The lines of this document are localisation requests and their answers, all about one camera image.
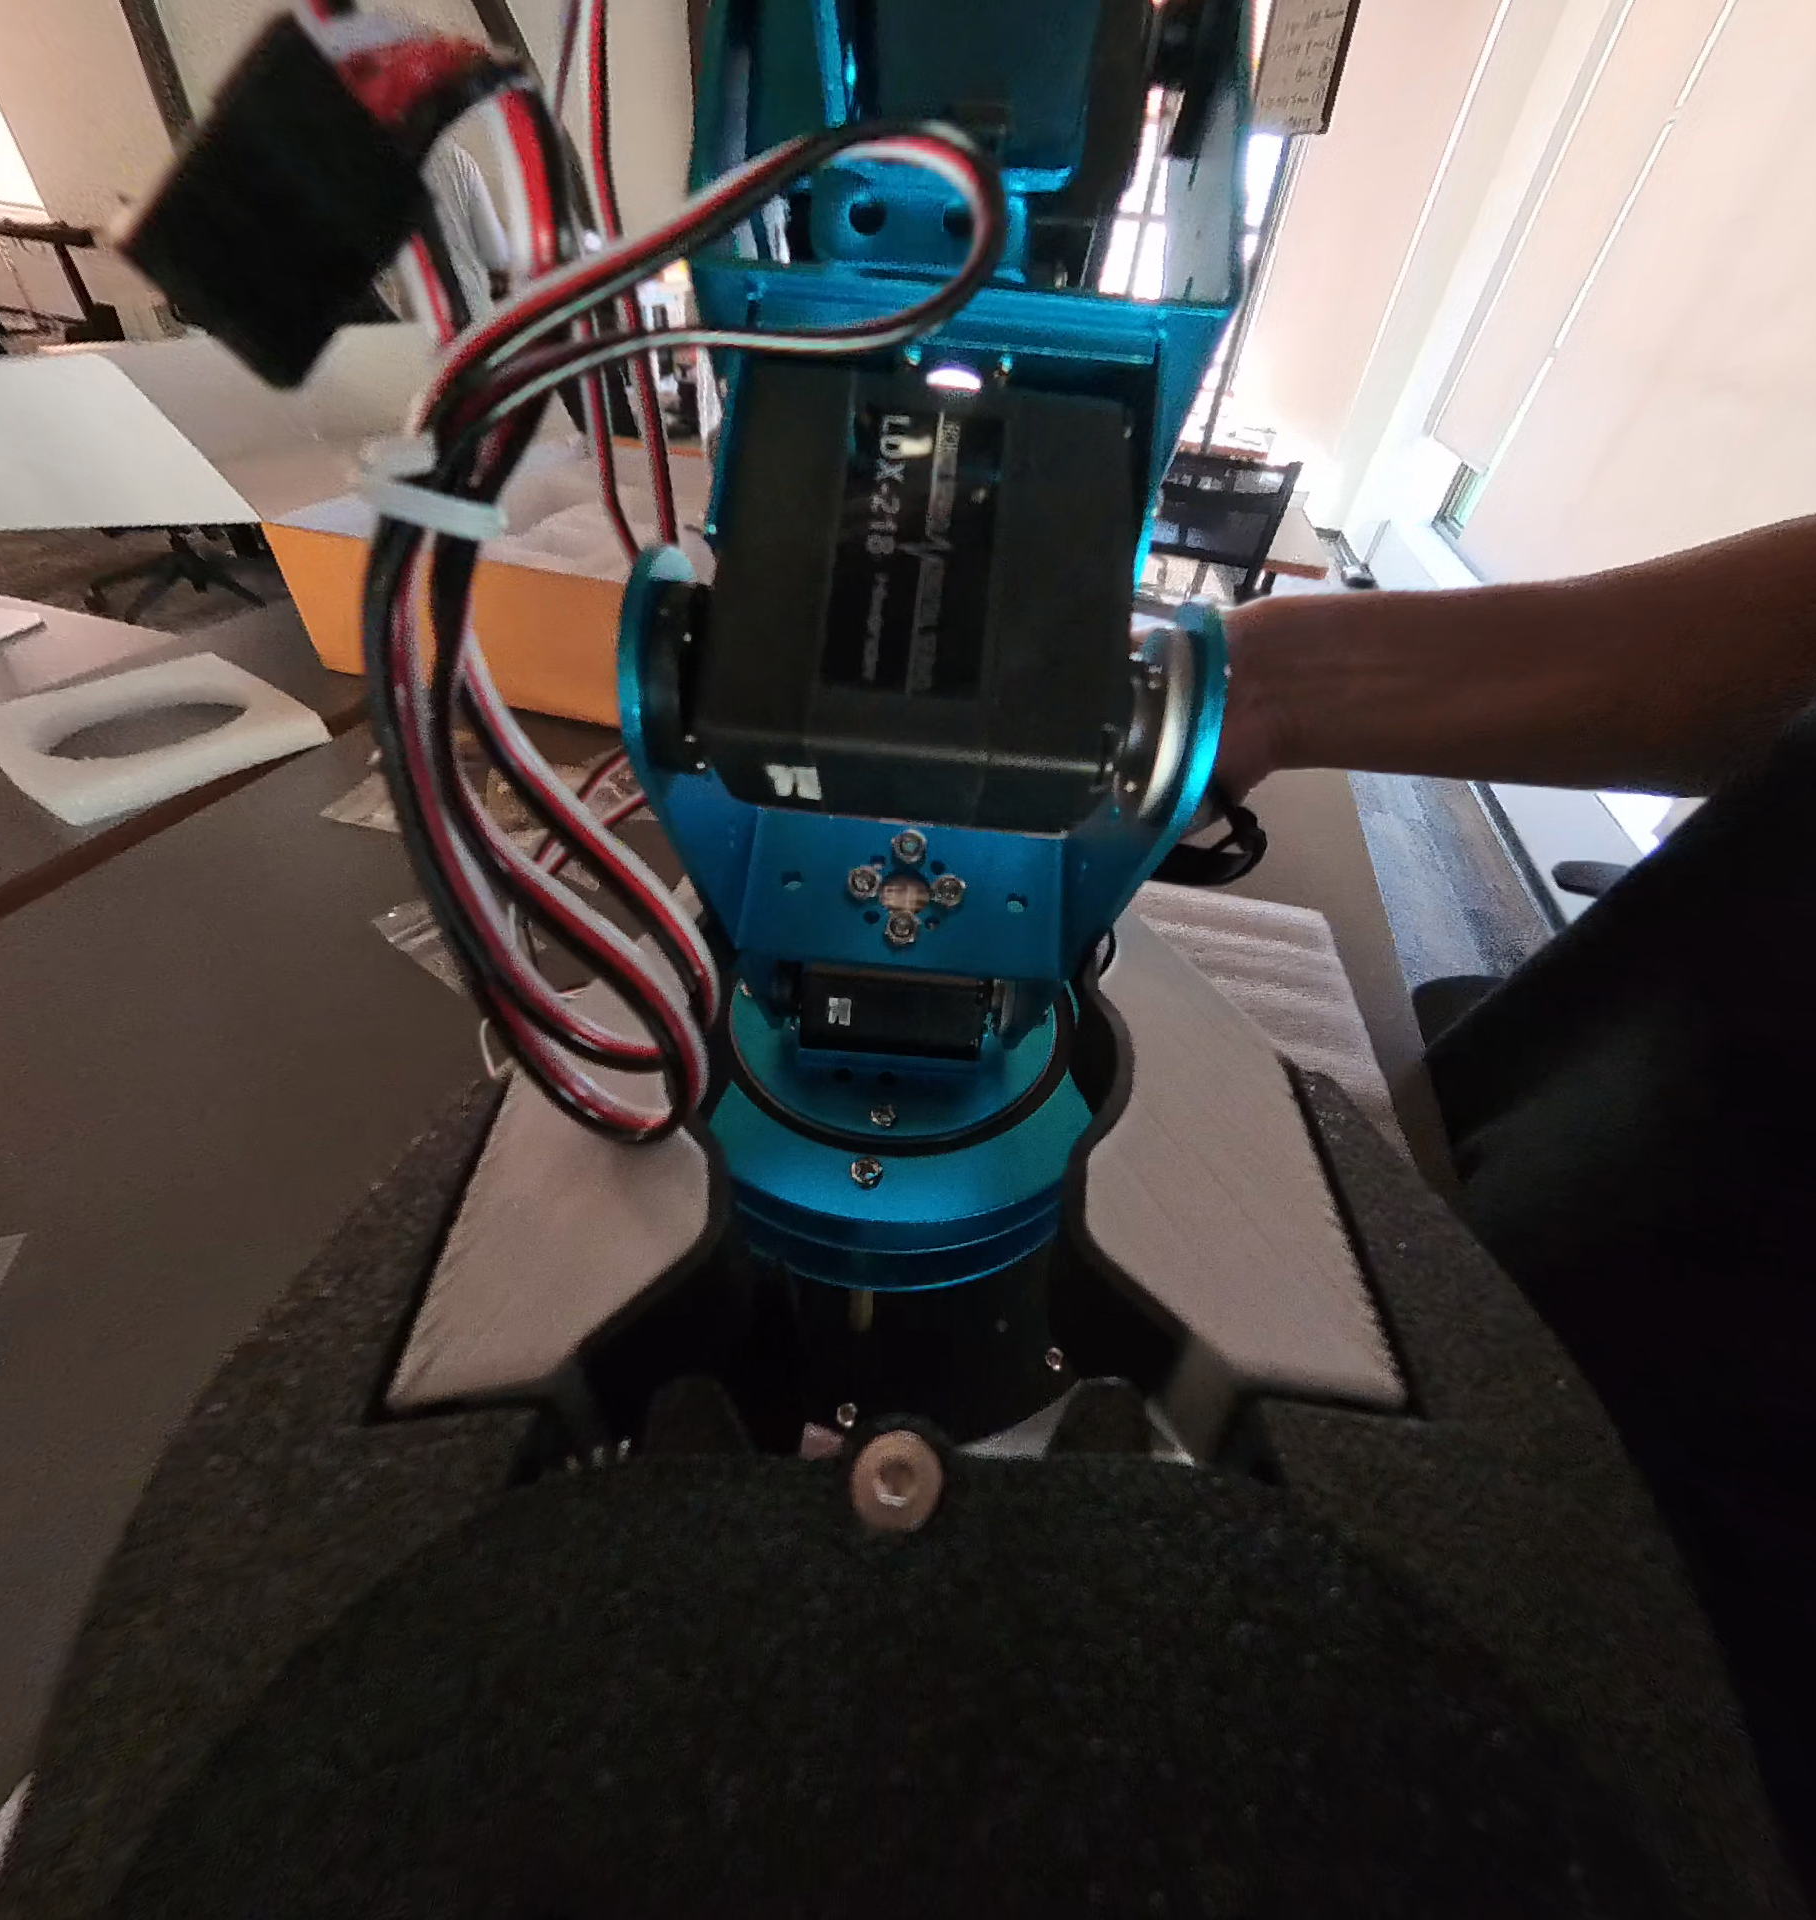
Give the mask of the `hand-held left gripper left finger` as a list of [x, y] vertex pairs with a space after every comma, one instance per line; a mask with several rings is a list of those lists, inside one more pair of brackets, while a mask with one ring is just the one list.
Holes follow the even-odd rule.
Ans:
[[593, 1341], [634, 1324], [723, 1244], [732, 1180], [705, 1117], [623, 1145], [522, 1074], [491, 1122], [383, 1408], [567, 1399]]

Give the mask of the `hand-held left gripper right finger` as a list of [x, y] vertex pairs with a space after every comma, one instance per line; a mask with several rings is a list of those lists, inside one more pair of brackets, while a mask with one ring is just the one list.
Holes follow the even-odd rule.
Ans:
[[1278, 1046], [1129, 911], [1099, 1005], [1124, 1092], [1090, 1145], [1079, 1224], [1099, 1265], [1172, 1329], [1151, 1388], [1184, 1453], [1218, 1453], [1258, 1399], [1378, 1415], [1409, 1388], [1303, 1102]]

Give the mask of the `teal blue object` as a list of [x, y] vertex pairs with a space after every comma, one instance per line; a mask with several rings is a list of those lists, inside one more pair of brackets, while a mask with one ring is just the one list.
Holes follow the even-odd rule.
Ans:
[[1243, 294], [1246, 2], [714, 2], [689, 250], [726, 336], [714, 577], [623, 595], [640, 782], [732, 953], [707, 1132], [748, 1244], [851, 1289], [1045, 1245], [1082, 977], [1206, 809], [1214, 610], [1133, 636]]

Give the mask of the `person's right forearm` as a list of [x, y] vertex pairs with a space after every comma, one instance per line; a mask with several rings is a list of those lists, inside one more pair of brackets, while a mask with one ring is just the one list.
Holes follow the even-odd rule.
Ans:
[[1565, 580], [1351, 610], [1358, 771], [1706, 797], [1816, 700], [1816, 516]]

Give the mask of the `dark desk with wooden rim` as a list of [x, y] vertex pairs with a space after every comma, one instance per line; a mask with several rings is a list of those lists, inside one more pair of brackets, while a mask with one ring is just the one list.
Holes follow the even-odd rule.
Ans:
[[[365, 718], [362, 679], [322, 668], [292, 603], [240, 610], [197, 636], [164, 636], [15, 595], [0, 595], [0, 610], [34, 610], [42, 619], [37, 633], [0, 640], [0, 700], [209, 651], [315, 706], [331, 735], [350, 734]], [[0, 771], [0, 919], [225, 801], [265, 771], [265, 762], [243, 768], [103, 825], [60, 823]]]

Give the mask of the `white background desk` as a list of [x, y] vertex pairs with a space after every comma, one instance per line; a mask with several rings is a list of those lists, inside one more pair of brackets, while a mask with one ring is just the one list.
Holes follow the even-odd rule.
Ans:
[[259, 513], [118, 363], [0, 358], [0, 531], [195, 524]]

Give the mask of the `person's right hand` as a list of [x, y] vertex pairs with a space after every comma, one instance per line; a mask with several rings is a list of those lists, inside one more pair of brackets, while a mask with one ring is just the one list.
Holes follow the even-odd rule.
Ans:
[[1214, 789], [1246, 801], [1279, 771], [1355, 771], [1342, 722], [1358, 595], [1266, 595], [1226, 622], [1226, 716]]

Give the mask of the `white foam sheet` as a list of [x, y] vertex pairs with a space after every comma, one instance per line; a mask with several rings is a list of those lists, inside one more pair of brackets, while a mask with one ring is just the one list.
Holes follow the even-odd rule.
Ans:
[[1252, 1016], [1278, 1053], [1340, 1083], [1382, 1136], [1413, 1157], [1325, 914], [1172, 883], [1147, 883], [1133, 905]]

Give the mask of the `person's black clothed torso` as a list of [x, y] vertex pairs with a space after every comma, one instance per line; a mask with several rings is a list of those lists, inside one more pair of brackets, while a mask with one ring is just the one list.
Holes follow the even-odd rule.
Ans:
[[1816, 1892], [1816, 700], [1431, 1043], [1466, 1214], [1686, 1554]]

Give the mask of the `orange cardboard box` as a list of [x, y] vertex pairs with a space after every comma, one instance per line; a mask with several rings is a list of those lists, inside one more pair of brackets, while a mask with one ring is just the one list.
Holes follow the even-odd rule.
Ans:
[[[429, 339], [413, 321], [350, 324], [304, 385], [256, 382], [256, 400], [274, 409], [286, 448], [303, 448], [304, 458], [297, 478], [256, 493], [259, 518], [319, 661], [338, 671], [365, 671], [374, 513], [359, 493], [362, 448], [400, 434], [429, 358]], [[535, 443], [574, 434], [581, 433], [552, 403]], [[611, 727], [623, 589], [482, 557], [473, 625], [498, 692], [513, 706]]]

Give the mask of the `tan roller blind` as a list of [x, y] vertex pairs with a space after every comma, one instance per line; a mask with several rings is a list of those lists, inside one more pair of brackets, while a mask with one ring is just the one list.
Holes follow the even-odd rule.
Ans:
[[1816, 513], [1816, 2], [1360, 2], [1229, 415], [1394, 583]]

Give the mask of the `paper note sheet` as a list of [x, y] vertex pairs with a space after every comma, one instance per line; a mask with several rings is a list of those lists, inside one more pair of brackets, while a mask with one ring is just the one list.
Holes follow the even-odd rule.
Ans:
[[1360, 2], [1269, 2], [1255, 57], [1255, 135], [1328, 135], [1358, 17]]

